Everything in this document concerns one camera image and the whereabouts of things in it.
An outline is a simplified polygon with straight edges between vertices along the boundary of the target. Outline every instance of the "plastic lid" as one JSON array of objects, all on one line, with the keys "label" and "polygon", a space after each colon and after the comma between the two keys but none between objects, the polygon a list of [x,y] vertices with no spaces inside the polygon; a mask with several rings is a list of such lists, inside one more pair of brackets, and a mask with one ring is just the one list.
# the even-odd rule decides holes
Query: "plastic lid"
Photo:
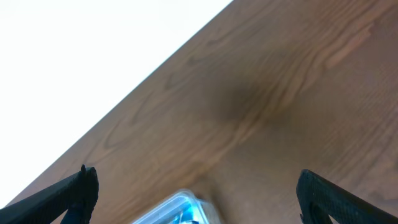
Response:
[{"label": "plastic lid", "polygon": [[132,224],[208,224],[200,201],[189,190],[180,190]]}]

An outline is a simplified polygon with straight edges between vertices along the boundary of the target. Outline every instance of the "brown wooden surface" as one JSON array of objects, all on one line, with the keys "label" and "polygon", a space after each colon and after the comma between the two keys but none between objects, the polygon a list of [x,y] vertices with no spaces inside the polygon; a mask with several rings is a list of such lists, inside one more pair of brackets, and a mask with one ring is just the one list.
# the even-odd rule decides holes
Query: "brown wooden surface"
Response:
[{"label": "brown wooden surface", "polygon": [[227,223],[300,223],[312,169],[398,216],[398,5],[235,0],[13,202],[81,164],[93,223],[182,187]]}]

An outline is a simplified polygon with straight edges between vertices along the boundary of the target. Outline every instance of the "white wall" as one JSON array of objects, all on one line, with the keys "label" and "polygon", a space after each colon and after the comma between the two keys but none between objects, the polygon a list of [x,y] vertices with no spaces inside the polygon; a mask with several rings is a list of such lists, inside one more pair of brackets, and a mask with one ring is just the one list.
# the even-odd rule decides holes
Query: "white wall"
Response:
[{"label": "white wall", "polygon": [[0,208],[230,0],[0,0]]}]

